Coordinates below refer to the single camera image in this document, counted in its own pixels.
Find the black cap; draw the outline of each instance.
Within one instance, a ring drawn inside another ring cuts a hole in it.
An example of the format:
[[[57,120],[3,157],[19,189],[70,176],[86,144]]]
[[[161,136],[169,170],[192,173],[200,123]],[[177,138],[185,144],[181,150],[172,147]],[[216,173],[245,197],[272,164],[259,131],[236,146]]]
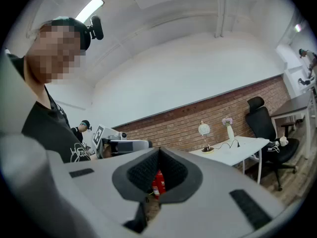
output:
[[[90,33],[84,23],[70,17],[58,17],[49,24],[51,26],[73,26],[80,33],[80,49],[87,50],[90,46]]]
[[[87,120],[82,120],[81,122],[84,122],[87,125],[87,129],[90,129],[90,123]]]

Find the brick wall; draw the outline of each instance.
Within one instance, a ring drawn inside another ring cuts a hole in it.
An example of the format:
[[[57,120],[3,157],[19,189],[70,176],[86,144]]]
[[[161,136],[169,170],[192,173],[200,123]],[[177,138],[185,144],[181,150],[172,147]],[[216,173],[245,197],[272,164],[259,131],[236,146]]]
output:
[[[283,79],[278,76],[115,129],[125,131],[130,140],[151,140],[153,146],[192,151],[206,146],[198,133],[201,120],[211,128],[207,142],[213,145],[228,139],[227,128],[222,125],[221,120],[224,117],[232,117],[235,135],[253,137],[253,132],[245,122],[245,115],[249,112],[247,100],[255,96],[264,99],[270,113],[289,99]]]

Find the wooden floor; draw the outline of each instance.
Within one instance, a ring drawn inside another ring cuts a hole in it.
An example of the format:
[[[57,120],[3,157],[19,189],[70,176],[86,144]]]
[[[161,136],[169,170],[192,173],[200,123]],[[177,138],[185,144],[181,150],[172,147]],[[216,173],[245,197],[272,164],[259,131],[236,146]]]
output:
[[[290,138],[300,140],[297,153],[287,163],[296,165],[298,170],[296,174],[292,170],[280,170],[280,181],[283,187],[282,191],[277,190],[277,180],[275,173],[270,169],[263,167],[260,185],[265,187],[274,196],[280,199],[285,205],[290,205],[294,200],[304,197],[310,189],[312,182],[317,175],[317,129],[315,128],[315,119],[311,118],[311,156],[305,159],[306,152],[306,127],[305,122],[297,125],[295,131],[289,134]],[[258,167],[254,166],[248,176],[257,180]],[[159,212],[159,203],[151,195],[148,197],[149,203],[146,205],[146,215],[150,222]]]

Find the white vase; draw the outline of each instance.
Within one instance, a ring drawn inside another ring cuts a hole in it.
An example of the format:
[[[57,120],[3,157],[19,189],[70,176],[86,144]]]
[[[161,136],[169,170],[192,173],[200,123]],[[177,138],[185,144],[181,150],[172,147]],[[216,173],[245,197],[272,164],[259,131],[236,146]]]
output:
[[[228,136],[229,136],[230,141],[233,141],[234,140],[234,133],[233,133],[232,127],[229,125],[227,127],[227,130],[228,130]]]

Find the person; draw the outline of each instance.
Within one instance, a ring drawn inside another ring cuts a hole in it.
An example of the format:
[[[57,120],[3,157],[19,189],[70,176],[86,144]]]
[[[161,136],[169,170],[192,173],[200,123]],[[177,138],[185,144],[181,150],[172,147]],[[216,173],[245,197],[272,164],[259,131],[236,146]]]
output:
[[[22,128],[22,134],[36,139],[47,150],[60,154],[64,163],[96,159],[89,156],[70,129],[67,115],[56,104],[45,84],[60,79],[75,65],[90,44],[87,27],[73,18],[57,18],[43,24],[26,55],[7,54],[25,83],[37,95]]]
[[[90,123],[87,120],[83,120],[78,127],[72,128],[72,132],[74,135],[78,138],[80,143],[83,142],[83,132],[85,132],[87,129],[90,129]]]
[[[317,75],[317,55],[311,52],[310,50],[303,50],[303,49],[299,49],[299,54],[301,58],[307,56],[310,61],[310,65],[309,65],[310,75],[308,78],[311,77],[312,70],[314,70],[315,75]]]

